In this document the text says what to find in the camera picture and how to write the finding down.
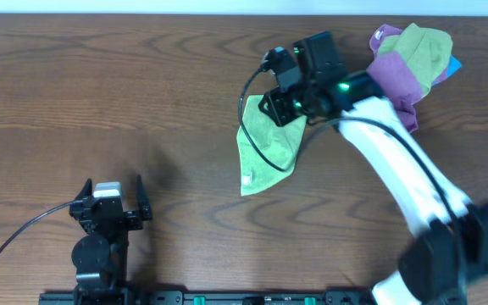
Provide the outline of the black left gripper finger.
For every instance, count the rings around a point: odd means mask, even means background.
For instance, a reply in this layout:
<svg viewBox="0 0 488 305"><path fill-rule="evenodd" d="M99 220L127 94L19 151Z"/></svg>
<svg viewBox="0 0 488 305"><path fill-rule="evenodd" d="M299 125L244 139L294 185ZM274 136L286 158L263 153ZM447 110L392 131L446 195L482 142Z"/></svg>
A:
<svg viewBox="0 0 488 305"><path fill-rule="evenodd" d="M76 201L83 201L84 199L87 199L92 195L92 180L88 178L83 185L82 189L78 193L78 195L75 197Z"/></svg>
<svg viewBox="0 0 488 305"><path fill-rule="evenodd" d="M152 220L153 212L140 175L136 177L136 203L142 220Z"/></svg>

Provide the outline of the light green microfiber cloth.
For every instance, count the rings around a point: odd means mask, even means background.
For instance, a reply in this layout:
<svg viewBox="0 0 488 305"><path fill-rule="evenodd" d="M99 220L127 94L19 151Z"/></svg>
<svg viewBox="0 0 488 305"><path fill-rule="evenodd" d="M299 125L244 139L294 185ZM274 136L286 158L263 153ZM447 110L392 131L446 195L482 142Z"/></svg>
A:
<svg viewBox="0 0 488 305"><path fill-rule="evenodd" d="M243 112L245 126L236 135L243 196L265 191L293 172L306 125L302 116L277 127L259 111L261 99L260 95L247 98Z"/></svg>

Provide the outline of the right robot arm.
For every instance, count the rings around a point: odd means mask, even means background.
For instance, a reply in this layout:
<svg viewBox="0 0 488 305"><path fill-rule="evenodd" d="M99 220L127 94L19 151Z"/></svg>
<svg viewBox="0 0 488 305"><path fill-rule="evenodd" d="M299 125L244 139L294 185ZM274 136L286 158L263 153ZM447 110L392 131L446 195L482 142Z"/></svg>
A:
<svg viewBox="0 0 488 305"><path fill-rule="evenodd" d="M276 125L322 119L368 160L402 211L413 241L371 291L378 304L464 304L488 276L488 202L473 203L429 159L365 71L349 73L328 31L276 47L261 112Z"/></svg>

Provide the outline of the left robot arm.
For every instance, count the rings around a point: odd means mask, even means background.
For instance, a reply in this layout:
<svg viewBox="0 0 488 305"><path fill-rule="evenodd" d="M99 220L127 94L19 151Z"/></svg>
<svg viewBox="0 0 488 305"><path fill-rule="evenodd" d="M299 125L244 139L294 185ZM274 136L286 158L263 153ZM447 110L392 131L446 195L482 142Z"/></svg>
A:
<svg viewBox="0 0 488 305"><path fill-rule="evenodd" d="M136 177L136 210L125 211L119 182L96 185L87 180L69 207L86 236L74 246L71 258L78 287L90 296L115 293L126 284L129 233L153 218L140 176Z"/></svg>

